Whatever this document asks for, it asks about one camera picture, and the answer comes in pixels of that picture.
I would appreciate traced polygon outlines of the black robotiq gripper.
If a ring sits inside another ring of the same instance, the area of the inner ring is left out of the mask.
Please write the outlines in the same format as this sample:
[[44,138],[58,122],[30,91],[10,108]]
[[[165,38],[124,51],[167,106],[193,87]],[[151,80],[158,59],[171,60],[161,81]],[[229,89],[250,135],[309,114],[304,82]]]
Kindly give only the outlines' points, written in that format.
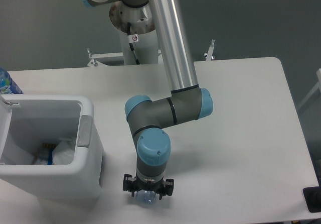
[[159,181],[146,181],[139,178],[138,175],[133,177],[130,174],[124,174],[123,191],[131,193],[131,196],[135,196],[135,192],[145,190],[154,191],[159,194],[159,200],[162,200],[164,196],[172,196],[174,190],[174,179],[166,179],[162,177]]

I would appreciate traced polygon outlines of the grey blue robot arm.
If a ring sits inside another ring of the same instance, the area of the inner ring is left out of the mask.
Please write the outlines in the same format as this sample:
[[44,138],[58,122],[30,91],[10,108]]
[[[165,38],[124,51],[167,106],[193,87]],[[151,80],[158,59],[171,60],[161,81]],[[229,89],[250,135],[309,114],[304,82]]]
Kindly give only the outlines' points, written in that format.
[[165,128],[207,117],[213,111],[209,91],[198,85],[178,0],[82,1],[89,7],[116,1],[133,8],[150,6],[171,95],[156,101],[146,95],[137,95],[126,102],[126,120],[137,158],[136,174],[124,175],[123,190],[132,196],[140,192],[171,196],[174,180],[164,178],[171,152],[171,141]]

